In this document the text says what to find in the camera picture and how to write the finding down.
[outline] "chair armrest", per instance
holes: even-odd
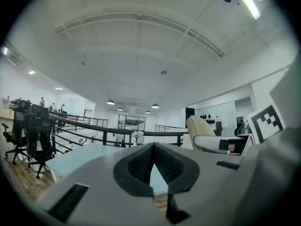
[[[8,126],[6,124],[2,123],[2,126],[4,127],[5,130],[8,129]]]
[[[244,138],[240,137],[195,136],[193,141],[196,146],[201,147],[205,151],[227,154],[229,144],[241,143],[244,140]]]

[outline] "white desk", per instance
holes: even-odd
[[[47,161],[46,165],[50,168],[54,181],[57,182],[86,162],[121,150],[128,149],[89,143],[66,154],[56,156],[54,159]],[[153,188],[155,195],[167,193],[167,184],[155,165],[151,171],[150,178],[150,186]]]

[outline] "wooden floor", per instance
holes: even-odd
[[[54,180],[50,171],[46,170],[40,174],[40,179],[36,178],[37,173],[33,167],[27,167],[27,161],[16,159],[16,165],[13,165],[12,158],[2,160],[4,170],[7,176],[10,177],[12,183],[18,192],[27,200],[36,202],[36,200],[52,185]],[[162,216],[166,215],[167,210],[167,195],[157,195],[154,198],[156,207]]]

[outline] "black office chair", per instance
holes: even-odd
[[[14,108],[14,124],[11,132],[7,132],[8,126],[2,123],[5,130],[3,136],[6,138],[6,141],[16,145],[14,150],[5,152],[6,157],[8,157],[8,153],[15,153],[13,159],[14,165],[16,164],[15,160],[18,154],[26,156],[27,160],[29,160],[29,156],[24,153],[27,149],[21,147],[26,146],[26,137],[22,137],[22,130],[25,129],[24,114],[29,112],[30,104],[30,102],[22,100],[19,102],[18,107]]]
[[[27,153],[36,160],[28,163],[28,167],[34,164],[40,165],[36,176],[39,179],[41,169],[46,165],[45,162],[52,159],[53,148],[50,143],[50,134],[54,120],[49,118],[47,108],[38,105],[32,105],[31,113],[25,114],[24,119],[27,132]],[[41,144],[41,151],[37,150],[38,141]]]

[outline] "black door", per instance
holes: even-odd
[[[193,108],[187,108],[186,107],[186,120],[191,116],[191,115],[195,115],[194,114],[194,109]]]

